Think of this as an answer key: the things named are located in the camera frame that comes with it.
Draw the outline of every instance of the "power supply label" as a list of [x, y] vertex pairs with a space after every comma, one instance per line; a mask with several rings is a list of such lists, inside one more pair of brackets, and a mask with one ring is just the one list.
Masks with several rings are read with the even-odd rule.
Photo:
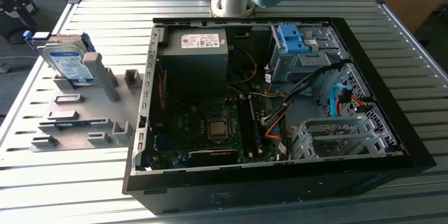
[[69, 80], [79, 83], [94, 81], [94, 76], [83, 64], [79, 52], [51, 52], [50, 55], [54, 57], [54, 62]]
[[182, 48], [219, 47], [218, 34], [186, 34], [182, 37]]

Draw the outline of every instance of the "connector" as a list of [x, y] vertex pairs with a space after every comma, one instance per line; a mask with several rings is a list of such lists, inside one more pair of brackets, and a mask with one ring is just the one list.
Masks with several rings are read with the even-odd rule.
[[354, 89], [353, 86], [343, 88], [342, 95], [339, 96], [341, 103], [350, 103], [353, 101]]
[[373, 108], [374, 106], [369, 104], [369, 105], [357, 107], [355, 111], [357, 113], [367, 113], [371, 111]]

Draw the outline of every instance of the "hard drive label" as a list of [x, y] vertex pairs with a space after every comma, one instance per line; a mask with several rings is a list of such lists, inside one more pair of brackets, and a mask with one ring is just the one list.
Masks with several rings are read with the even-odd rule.
[[79, 83], [94, 81], [94, 76], [82, 62], [83, 58], [79, 52], [51, 52], [50, 55], [69, 80]]

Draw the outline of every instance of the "motherboard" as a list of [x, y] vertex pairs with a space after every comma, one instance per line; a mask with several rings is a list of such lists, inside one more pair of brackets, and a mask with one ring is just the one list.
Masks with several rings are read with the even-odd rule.
[[[266, 116], [262, 96], [173, 99], [155, 137], [155, 169], [247, 164], [275, 160], [274, 146], [263, 137]], [[249, 120], [254, 125], [245, 125]], [[255, 138], [246, 138], [255, 130]]]

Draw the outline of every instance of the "sticker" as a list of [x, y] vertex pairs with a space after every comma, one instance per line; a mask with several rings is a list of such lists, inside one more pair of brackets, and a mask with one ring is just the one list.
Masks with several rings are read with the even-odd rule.
[[305, 39], [303, 41], [306, 42], [307, 45], [317, 45], [318, 44], [315, 39]]
[[51, 52], [58, 68], [66, 75], [66, 78], [74, 82], [91, 82], [94, 75], [90, 69], [82, 63], [83, 58], [78, 52]]
[[265, 74], [265, 79], [267, 80], [267, 83], [271, 83], [271, 75], [270, 74]]
[[74, 126], [74, 125], [71, 123], [59, 123], [57, 124], [57, 126], [67, 127], [67, 126]]
[[279, 143], [279, 150], [285, 155], [287, 155], [287, 147], [283, 145], [283, 143]]
[[186, 34], [182, 37], [183, 48], [219, 47], [218, 34]]
[[289, 132], [289, 137], [293, 138], [293, 136], [295, 135], [295, 133], [298, 132], [298, 127], [295, 127], [294, 125], [290, 128], [290, 132]]

